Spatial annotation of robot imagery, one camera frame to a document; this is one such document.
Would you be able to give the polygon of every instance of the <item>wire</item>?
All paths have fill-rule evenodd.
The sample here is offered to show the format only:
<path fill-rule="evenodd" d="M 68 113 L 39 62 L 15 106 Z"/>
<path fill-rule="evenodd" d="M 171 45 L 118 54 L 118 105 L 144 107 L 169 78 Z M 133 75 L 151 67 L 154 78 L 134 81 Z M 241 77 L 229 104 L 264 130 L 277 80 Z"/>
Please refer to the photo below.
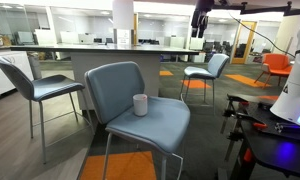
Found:
<path fill-rule="evenodd" d="M 277 47 L 277 46 L 276 46 L 269 38 L 267 38 L 266 36 L 264 36 L 264 35 L 258 33 L 257 31 L 255 31 L 255 30 L 253 30 L 253 29 L 247 27 L 247 26 L 244 25 L 243 23 L 241 23 L 238 19 L 234 18 L 234 17 L 230 14 L 229 11 L 228 11 L 228 13 L 229 13 L 229 15 L 231 16 L 232 19 L 234 19 L 235 21 L 237 21 L 237 22 L 238 22 L 239 24 L 241 24 L 243 27 L 245 27 L 245 28 L 249 29 L 250 31 L 252 31 L 252 32 L 254 32 L 254 33 L 256 33 L 256 34 L 258 34 L 259 36 L 265 38 L 265 39 L 268 40 L 275 48 L 277 48 L 279 51 L 281 51 L 281 52 L 283 52 L 283 53 L 285 53 L 285 54 L 289 54 L 290 56 L 292 56 L 293 58 L 295 58 L 295 56 L 292 55 L 292 54 L 290 54 L 289 52 L 284 51 L 284 50 L 278 48 L 278 47 Z"/>

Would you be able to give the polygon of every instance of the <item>pillar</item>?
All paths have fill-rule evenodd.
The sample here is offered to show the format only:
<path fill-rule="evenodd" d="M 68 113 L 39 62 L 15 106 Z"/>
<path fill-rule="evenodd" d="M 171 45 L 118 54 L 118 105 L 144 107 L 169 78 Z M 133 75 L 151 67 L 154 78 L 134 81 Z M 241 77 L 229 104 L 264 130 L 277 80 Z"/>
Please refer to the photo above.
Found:
<path fill-rule="evenodd" d="M 115 44 L 133 44 L 134 12 L 133 0 L 113 0 L 113 35 Z"/>
<path fill-rule="evenodd" d="M 286 16 L 282 19 L 280 24 L 275 45 L 287 51 L 292 55 L 295 55 L 298 45 L 298 31 L 300 29 L 300 15 L 298 16 Z M 278 49 L 274 49 L 273 53 L 283 54 Z"/>

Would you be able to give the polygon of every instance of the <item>white robot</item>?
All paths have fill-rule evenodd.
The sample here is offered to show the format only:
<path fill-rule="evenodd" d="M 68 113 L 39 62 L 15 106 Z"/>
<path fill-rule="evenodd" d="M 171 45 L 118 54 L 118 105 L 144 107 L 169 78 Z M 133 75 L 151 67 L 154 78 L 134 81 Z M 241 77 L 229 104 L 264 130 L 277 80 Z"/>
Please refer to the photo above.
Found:
<path fill-rule="evenodd" d="M 270 111 L 287 121 L 300 125 L 300 30 L 295 64 L 278 100 Z"/>

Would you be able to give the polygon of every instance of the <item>gray carpet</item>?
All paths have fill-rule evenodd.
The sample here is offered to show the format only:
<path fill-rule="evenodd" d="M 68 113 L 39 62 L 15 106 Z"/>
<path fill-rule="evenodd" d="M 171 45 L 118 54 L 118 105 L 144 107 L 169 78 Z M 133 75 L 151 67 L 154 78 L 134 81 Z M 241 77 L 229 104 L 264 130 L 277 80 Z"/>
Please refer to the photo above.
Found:
<path fill-rule="evenodd" d="M 206 68 L 206 64 L 193 63 L 162 63 L 161 70 L 171 71 L 173 76 L 160 77 L 159 96 L 167 98 L 179 98 L 181 80 L 183 78 L 183 70 L 187 66 L 198 66 Z M 49 69 L 55 64 L 45 63 L 43 69 Z M 211 107 L 200 106 L 202 98 L 188 99 L 189 108 L 191 110 L 191 120 L 188 131 L 185 137 L 185 154 L 184 154 L 184 171 L 182 173 L 182 180 L 205 180 L 215 179 L 218 168 L 227 169 L 230 171 L 235 163 L 235 158 L 238 154 L 241 142 L 237 142 L 234 146 L 233 152 L 229 162 L 224 162 L 224 156 L 229 144 L 226 135 L 233 127 L 233 119 L 230 119 L 225 130 L 225 134 L 220 134 L 220 128 L 223 121 L 223 110 L 226 106 L 226 95 L 231 93 L 240 93 L 247 95 L 279 95 L 285 79 L 281 82 L 281 86 L 277 86 L 277 77 L 272 77 L 270 80 L 271 87 L 264 90 L 261 88 L 254 88 L 244 85 L 240 82 L 232 80 L 224 75 L 226 74 L 240 74 L 252 79 L 258 77 L 261 73 L 260 65 L 230 65 L 228 64 L 223 71 L 222 76 L 215 81 L 216 92 L 216 116 L 213 116 Z M 202 93 L 203 89 L 191 89 L 191 93 Z M 207 89 L 207 102 L 212 103 L 212 91 Z M 103 155 L 105 153 L 105 145 L 108 133 L 104 131 L 102 125 L 98 125 L 97 133 L 91 145 L 89 155 Z M 139 151 L 147 151 L 147 147 L 140 147 Z M 127 153 L 137 151 L 136 145 L 129 143 L 117 137 L 113 137 L 111 145 L 111 153 Z M 182 148 L 178 150 L 177 154 L 182 155 Z M 160 179 L 161 171 L 161 155 L 152 151 L 155 170 L 158 179 Z M 177 178 L 179 168 L 179 160 L 170 157 L 167 161 L 167 179 L 173 180 Z M 275 170 L 264 168 L 256 165 L 252 173 L 251 179 L 274 180 L 286 179 L 286 177 Z M 289 177 L 289 179 L 299 179 L 296 177 Z"/>

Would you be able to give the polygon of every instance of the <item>orange carpet tile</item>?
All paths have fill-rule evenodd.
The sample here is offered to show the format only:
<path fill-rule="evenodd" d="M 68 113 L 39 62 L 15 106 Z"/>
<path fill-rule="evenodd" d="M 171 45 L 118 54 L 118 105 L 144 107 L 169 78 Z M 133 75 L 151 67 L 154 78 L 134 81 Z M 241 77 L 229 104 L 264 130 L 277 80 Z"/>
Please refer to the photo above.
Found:
<path fill-rule="evenodd" d="M 160 71 L 160 76 L 173 76 L 170 71 Z"/>
<path fill-rule="evenodd" d="M 188 81 L 189 80 L 184 80 L 183 84 L 185 86 L 188 86 Z M 205 85 L 204 82 L 202 82 L 201 80 L 190 80 L 190 86 L 189 86 L 189 88 L 204 88 L 204 85 Z"/>
<path fill-rule="evenodd" d="M 279 96 L 258 96 L 259 98 L 277 100 Z"/>
<path fill-rule="evenodd" d="M 236 81 L 239 81 L 243 84 L 246 84 L 246 85 L 249 85 L 249 86 L 252 86 L 252 87 L 263 87 L 264 83 L 263 82 L 260 82 L 260 81 L 257 81 L 256 83 L 254 83 L 255 79 L 250 79 L 248 77 L 245 77 L 245 76 L 241 76 L 241 75 L 237 75 L 237 74 L 228 74 L 226 75 L 228 78 L 231 78 L 231 79 L 234 79 Z"/>
<path fill-rule="evenodd" d="M 101 179 L 105 156 L 88 156 L 80 180 Z M 110 154 L 107 180 L 155 180 L 152 154 L 134 152 Z"/>

